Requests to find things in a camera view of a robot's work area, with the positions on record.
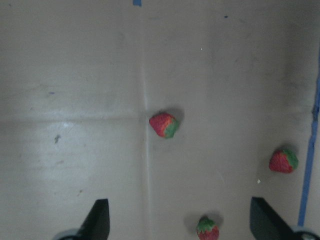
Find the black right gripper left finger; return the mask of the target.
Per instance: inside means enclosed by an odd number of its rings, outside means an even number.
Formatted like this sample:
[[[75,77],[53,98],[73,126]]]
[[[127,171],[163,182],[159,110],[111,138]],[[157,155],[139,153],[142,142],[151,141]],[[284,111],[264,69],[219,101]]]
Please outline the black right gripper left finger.
[[[107,240],[110,234],[108,199],[98,199],[77,232],[80,240]]]

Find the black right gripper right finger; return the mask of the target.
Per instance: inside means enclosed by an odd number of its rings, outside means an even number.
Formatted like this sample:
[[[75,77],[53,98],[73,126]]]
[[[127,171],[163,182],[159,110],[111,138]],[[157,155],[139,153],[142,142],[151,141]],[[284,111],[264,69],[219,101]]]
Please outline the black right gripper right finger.
[[[293,240],[294,232],[262,197],[250,201],[250,231],[256,240]]]

